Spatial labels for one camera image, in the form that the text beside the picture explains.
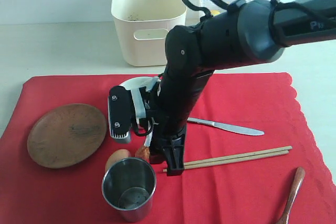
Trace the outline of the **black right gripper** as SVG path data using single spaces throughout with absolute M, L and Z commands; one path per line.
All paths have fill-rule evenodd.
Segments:
M 149 163 L 162 164 L 165 158 L 167 176 L 179 176 L 184 172 L 189 96 L 148 95 L 146 102 L 154 118 Z

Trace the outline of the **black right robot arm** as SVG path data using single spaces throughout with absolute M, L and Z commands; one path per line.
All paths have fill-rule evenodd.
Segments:
M 155 120 L 150 162 L 183 173 L 186 122 L 215 70 L 276 61 L 285 48 L 335 39 L 335 0 L 182 0 L 203 12 L 165 39 L 167 64 L 150 93 Z

